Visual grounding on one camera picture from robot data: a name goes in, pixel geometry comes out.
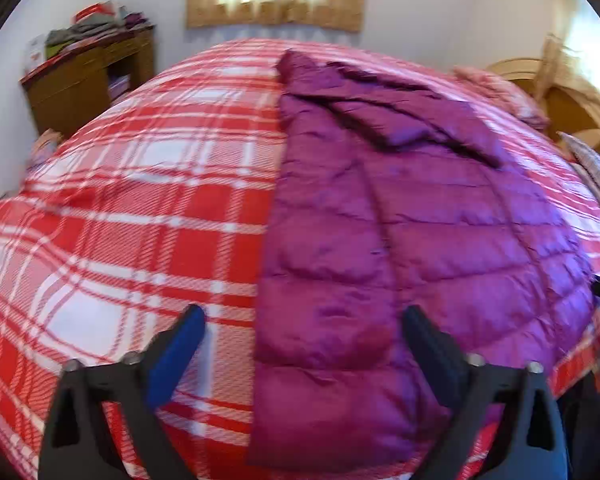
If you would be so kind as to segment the purple puffer jacket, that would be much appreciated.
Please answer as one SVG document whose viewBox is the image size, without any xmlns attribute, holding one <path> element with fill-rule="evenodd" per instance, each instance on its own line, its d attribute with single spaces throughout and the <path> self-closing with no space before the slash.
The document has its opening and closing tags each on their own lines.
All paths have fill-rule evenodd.
<svg viewBox="0 0 600 480">
<path fill-rule="evenodd" d="M 449 420 L 400 330 L 419 306 L 466 352 L 552 368 L 594 312 L 577 235 L 472 107 L 289 50 L 287 148 L 256 301 L 249 459 L 403 462 Z"/>
</svg>

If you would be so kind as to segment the pink clothes heap on floor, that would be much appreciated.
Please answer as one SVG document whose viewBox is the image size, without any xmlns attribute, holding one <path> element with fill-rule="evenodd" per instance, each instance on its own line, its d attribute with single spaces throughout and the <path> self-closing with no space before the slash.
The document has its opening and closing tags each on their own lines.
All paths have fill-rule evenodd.
<svg viewBox="0 0 600 480">
<path fill-rule="evenodd" d="M 32 151 L 27 159 L 26 168 L 33 171 L 50 158 L 65 141 L 64 136 L 53 129 L 45 130 L 33 144 Z"/>
</svg>

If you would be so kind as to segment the grey folded clothes pile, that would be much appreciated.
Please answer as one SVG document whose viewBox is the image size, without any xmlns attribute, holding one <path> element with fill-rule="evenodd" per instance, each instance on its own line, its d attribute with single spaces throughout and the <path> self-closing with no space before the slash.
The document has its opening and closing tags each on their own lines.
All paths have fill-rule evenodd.
<svg viewBox="0 0 600 480">
<path fill-rule="evenodd" d="M 53 49 L 63 44 L 73 44 L 103 32 L 119 29 L 121 26 L 122 23 L 112 15 L 94 13 L 68 28 L 51 30 L 46 37 L 45 47 Z"/>
</svg>

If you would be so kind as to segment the purple folded clothes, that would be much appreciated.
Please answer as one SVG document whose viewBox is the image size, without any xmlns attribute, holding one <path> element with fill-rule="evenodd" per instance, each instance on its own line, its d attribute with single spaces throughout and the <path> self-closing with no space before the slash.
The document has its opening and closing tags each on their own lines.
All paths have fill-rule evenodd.
<svg viewBox="0 0 600 480">
<path fill-rule="evenodd" d="M 148 23 L 148 19 L 142 12 L 131 12 L 125 14 L 122 18 L 123 26 L 126 29 L 133 29 Z"/>
</svg>

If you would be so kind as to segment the red plaid bed cover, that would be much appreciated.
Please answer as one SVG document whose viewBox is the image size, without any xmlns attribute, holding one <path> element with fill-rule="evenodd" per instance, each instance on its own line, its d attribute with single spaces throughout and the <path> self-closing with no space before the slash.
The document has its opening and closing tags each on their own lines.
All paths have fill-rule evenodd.
<svg viewBox="0 0 600 480">
<path fill-rule="evenodd" d="M 600 274 L 600 205 L 539 133 L 449 76 L 360 50 L 236 40 L 165 70 L 92 120 L 0 200 L 0 448 L 38 476 L 45 421 L 70 359 L 111 364 L 144 348 L 189 305 L 204 341 L 161 426 L 201 479 L 407 477 L 403 462 L 343 472 L 254 464 L 256 301 L 265 234 L 287 148 L 277 64 L 315 62 L 423 84 L 469 104 L 568 223 Z M 591 368 L 600 302 L 552 368 L 556 393 Z"/>
</svg>

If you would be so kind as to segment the wooden headboard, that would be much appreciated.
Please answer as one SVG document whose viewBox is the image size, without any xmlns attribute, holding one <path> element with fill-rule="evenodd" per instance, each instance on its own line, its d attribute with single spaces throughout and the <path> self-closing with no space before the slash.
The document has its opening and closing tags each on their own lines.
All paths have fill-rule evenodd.
<svg viewBox="0 0 600 480">
<path fill-rule="evenodd" d="M 486 68 L 529 93 L 550 124 L 545 135 L 562 145 L 569 133 L 600 154 L 600 92 L 576 71 L 562 42 L 547 36 L 539 58 L 509 58 Z"/>
</svg>

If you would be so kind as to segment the boxes in desk shelf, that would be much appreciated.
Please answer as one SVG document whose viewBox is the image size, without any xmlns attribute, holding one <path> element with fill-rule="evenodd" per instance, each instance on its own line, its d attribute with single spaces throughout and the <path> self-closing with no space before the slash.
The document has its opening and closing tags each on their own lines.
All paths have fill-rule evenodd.
<svg viewBox="0 0 600 480">
<path fill-rule="evenodd" d="M 108 96 L 111 102 L 119 99 L 130 90 L 131 81 L 130 75 L 124 74 L 114 78 L 110 78 L 108 82 Z"/>
</svg>

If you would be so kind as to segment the brown wooden desk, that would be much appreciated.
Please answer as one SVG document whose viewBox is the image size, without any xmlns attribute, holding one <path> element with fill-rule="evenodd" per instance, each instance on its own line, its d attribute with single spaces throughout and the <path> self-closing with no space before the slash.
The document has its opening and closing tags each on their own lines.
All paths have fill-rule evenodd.
<svg viewBox="0 0 600 480">
<path fill-rule="evenodd" d="M 102 114 L 116 99 L 116 78 L 140 87 L 155 76 L 154 28 L 114 32 L 65 50 L 20 79 L 39 134 L 55 130 L 67 138 Z"/>
</svg>

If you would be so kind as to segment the pink floral pillow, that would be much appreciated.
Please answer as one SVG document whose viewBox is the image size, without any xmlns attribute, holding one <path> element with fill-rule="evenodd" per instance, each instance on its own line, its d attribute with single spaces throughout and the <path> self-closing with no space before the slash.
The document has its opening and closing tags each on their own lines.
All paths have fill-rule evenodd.
<svg viewBox="0 0 600 480">
<path fill-rule="evenodd" d="M 550 120 L 529 93 L 497 74 L 469 66 L 454 66 L 452 76 L 493 106 L 509 113 L 536 131 L 544 132 Z"/>
</svg>

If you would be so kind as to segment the white card box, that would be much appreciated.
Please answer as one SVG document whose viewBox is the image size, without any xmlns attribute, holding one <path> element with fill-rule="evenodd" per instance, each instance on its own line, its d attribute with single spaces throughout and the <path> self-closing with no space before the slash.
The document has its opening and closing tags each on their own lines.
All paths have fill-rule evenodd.
<svg viewBox="0 0 600 480">
<path fill-rule="evenodd" d="M 23 73 L 31 73 L 46 61 L 46 35 L 34 37 L 27 43 Z"/>
</svg>

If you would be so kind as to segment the side window curtain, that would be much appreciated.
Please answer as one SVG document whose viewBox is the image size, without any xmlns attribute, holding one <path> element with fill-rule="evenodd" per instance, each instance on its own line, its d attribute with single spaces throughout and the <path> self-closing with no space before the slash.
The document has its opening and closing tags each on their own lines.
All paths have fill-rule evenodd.
<svg viewBox="0 0 600 480">
<path fill-rule="evenodd" d="M 534 86 L 538 99 L 558 86 L 600 104 L 600 17 L 588 0 L 554 0 Z"/>
</svg>

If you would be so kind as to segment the red box on desk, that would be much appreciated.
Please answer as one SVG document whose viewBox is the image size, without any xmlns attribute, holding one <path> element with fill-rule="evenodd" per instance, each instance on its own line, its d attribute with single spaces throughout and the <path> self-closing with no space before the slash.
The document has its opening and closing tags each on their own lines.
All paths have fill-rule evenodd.
<svg viewBox="0 0 600 480">
<path fill-rule="evenodd" d="M 90 16 L 95 14 L 115 16 L 116 9 L 114 8 L 114 4 L 111 1 L 93 3 L 90 6 L 87 6 L 86 8 L 79 11 L 73 17 L 73 23 L 78 24 L 80 21 L 83 21 L 86 18 L 89 18 Z"/>
</svg>

